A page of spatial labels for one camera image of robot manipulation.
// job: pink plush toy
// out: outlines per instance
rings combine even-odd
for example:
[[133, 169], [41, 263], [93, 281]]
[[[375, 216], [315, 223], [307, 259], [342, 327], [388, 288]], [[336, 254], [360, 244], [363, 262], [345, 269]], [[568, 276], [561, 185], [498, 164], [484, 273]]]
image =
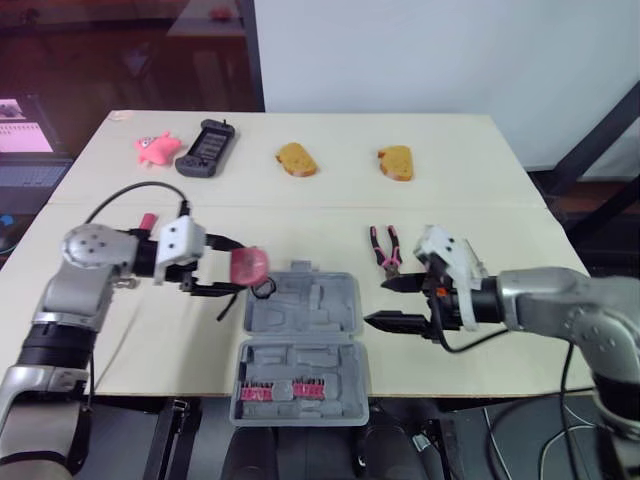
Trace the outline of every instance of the pink plush toy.
[[140, 152], [138, 162], [145, 160], [156, 165], [170, 165], [173, 155], [180, 150], [182, 142], [177, 138], [169, 136], [169, 132], [164, 132], [159, 137], [144, 137], [138, 140], [134, 146]]

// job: red bit holder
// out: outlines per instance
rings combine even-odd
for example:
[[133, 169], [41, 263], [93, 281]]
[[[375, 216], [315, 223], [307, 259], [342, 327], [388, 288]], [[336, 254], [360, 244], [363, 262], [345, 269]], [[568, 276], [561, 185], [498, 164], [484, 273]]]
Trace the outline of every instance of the red bit holder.
[[240, 400], [245, 402], [272, 402], [272, 383], [243, 382], [240, 390]]
[[297, 378], [293, 381], [293, 396], [324, 400], [324, 380]]

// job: laptop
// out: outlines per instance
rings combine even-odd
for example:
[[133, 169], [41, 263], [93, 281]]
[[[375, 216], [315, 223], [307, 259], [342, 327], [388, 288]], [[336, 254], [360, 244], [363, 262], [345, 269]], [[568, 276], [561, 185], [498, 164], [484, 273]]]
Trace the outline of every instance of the laptop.
[[37, 214], [72, 164], [65, 154], [0, 154], [0, 212]]
[[0, 97], [0, 214], [35, 215], [73, 164], [37, 95]]

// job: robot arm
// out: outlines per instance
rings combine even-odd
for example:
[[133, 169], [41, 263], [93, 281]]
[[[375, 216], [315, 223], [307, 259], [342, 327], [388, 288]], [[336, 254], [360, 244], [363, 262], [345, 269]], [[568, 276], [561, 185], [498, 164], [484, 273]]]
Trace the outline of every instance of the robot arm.
[[[483, 277], [473, 251], [465, 252], [440, 227], [428, 227], [414, 253], [426, 272], [401, 275], [382, 286], [422, 292], [432, 321], [422, 315], [377, 312], [365, 318], [369, 324], [439, 341], [443, 328], [474, 330], [477, 323], [504, 323], [512, 331], [567, 340], [580, 348], [592, 370], [596, 404], [614, 443], [640, 452], [635, 443], [640, 441], [639, 280], [589, 278], [565, 268]], [[636, 456], [631, 464], [637, 468], [640, 458]]]
[[[176, 282], [198, 296], [235, 295], [250, 286], [197, 283], [193, 273], [206, 246], [231, 251], [232, 262], [243, 246], [207, 235], [182, 213], [162, 228], [158, 242], [150, 240], [149, 230], [122, 232], [97, 224], [81, 225], [65, 236], [62, 265], [40, 299], [18, 361], [0, 386], [0, 479], [66, 480], [81, 468], [91, 414], [83, 400], [87, 365], [115, 288], [135, 288], [136, 277]], [[266, 256], [260, 254], [262, 263], [250, 265], [251, 255], [243, 254], [245, 269], [253, 269], [251, 278], [266, 277]]]

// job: black remote control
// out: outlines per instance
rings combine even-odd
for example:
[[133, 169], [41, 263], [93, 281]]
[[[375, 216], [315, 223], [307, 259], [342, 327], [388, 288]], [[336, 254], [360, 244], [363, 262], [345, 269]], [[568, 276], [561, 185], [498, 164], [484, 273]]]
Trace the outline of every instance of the black remote control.
[[176, 169], [185, 177], [207, 178], [216, 168], [227, 145], [235, 135], [235, 129], [227, 123], [203, 120], [202, 132], [184, 157], [176, 159]]

